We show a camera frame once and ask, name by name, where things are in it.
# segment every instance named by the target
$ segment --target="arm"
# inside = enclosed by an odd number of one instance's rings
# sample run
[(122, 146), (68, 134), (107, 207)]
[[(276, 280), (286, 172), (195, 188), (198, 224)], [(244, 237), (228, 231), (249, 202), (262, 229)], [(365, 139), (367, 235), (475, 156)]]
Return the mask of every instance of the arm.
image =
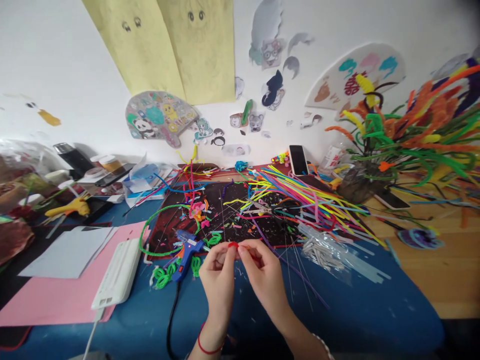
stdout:
[(228, 242), (222, 242), (212, 247), (200, 268), (200, 280), (208, 301), (208, 317), (188, 359), (220, 358), (234, 301), (234, 261), (237, 249), (228, 245)]
[(256, 297), (284, 337), (294, 358), (329, 360), (328, 348), (307, 330), (290, 308), (279, 259), (257, 239), (240, 242), (238, 253)]

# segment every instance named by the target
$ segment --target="yellow glue gun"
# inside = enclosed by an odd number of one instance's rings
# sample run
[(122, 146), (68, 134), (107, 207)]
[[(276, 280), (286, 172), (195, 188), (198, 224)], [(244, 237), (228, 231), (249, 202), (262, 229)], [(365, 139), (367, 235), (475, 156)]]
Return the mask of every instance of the yellow glue gun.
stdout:
[(87, 201), (83, 197), (77, 197), (68, 205), (57, 207), (52, 210), (48, 210), (45, 213), (45, 216), (51, 218), (58, 214), (63, 214), (63, 213), (71, 214), (73, 212), (78, 212), (78, 214), (85, 217), (90, 215), (89, 205), (87, 204)]

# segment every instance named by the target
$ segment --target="red string bracelet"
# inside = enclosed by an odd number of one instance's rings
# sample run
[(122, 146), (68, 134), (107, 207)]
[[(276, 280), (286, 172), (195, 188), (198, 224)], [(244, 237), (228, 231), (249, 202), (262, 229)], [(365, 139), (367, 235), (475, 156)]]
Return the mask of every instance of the red string bracelet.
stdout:
[(200, 350), (204, 353), (204, 354), (207, 354), (207, 355), (213, 355), (213, 354), (216, 354), (218, 353), (220, 350), (222, 350), (222, 348), (224, 347), (224, 344), (220, 345), (220, 347), (215, 350), (215, 351), (206, 351), (202, 345), (200, 344), (200, 334), (202, 333), (202, 329), (204, 328), (204, 325), (205, 323), (203, 323), (201, 325), (201, 328), (200, 328), (200, 332), (198, 333), (198, 347), (200, 348)]

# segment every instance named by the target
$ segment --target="vase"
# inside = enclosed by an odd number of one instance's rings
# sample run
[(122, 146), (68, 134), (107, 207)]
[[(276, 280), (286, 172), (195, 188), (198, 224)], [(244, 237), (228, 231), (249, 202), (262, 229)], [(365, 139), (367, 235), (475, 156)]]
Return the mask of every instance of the vase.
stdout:
[[(363, 204), (391, 182), (392, 174), (389, 171), (381, 172), (377, 163), (357, 161), (353, 165), (337, 189), (338, 194), (351, 204)], [(373, 180), (365, 175), (388, 180)]]

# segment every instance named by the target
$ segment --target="white power strip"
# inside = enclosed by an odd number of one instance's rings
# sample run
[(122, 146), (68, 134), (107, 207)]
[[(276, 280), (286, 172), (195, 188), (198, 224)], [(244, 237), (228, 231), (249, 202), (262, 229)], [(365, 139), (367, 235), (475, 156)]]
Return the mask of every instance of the white power strip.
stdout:
[(93, 299), (91, 308), (101, 309), (123, 303), (128, 299), (140, 260), (139, 239), (134, 238), (117, 245), (110, 265)]

